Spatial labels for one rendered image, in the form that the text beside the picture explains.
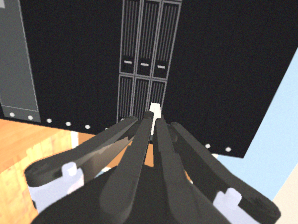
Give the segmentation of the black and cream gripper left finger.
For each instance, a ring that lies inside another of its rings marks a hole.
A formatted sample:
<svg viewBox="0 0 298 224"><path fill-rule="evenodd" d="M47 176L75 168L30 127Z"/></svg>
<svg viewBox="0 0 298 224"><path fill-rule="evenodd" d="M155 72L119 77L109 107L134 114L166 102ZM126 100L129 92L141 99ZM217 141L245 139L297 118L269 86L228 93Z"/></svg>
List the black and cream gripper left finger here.
<svg viewBox="0 0 298 224"><path fill-rule="evenodd" d="M151 103L150 111L144 111L142 120L129 116L72 149L28 165L24 176L38 214L94 179L133 140L99 199L102 223L124 224L131 214L142 165L145 164L155 105Z"/></svg>

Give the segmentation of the black server rack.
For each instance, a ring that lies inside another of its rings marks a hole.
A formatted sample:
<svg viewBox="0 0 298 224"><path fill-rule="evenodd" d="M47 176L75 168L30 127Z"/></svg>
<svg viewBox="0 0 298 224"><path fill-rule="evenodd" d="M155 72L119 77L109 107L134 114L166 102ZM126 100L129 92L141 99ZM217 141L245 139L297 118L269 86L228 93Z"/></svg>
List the black server rack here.
<svg viewBox="0 0 298 224"><path fill-rule="evenodd" d="M156 103L244 159L297 49L298 0L0 0L0 119L97 135Z"/></svg>

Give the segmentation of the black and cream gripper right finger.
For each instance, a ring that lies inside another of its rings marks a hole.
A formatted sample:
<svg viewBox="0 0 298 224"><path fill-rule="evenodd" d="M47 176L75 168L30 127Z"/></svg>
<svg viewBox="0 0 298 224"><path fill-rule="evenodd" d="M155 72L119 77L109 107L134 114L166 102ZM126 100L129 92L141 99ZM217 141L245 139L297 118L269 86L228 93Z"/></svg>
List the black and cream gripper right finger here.
<svg viewBox="0 0 298 224"><path fill-rule="evenodd" d="M160 166L167 224L201 224L194 186L232 224L276 224L281 211L268 197L229 171L181 124L167 124L155 105L153 167ZM186 173L185 173L186 171Z"/></svg>

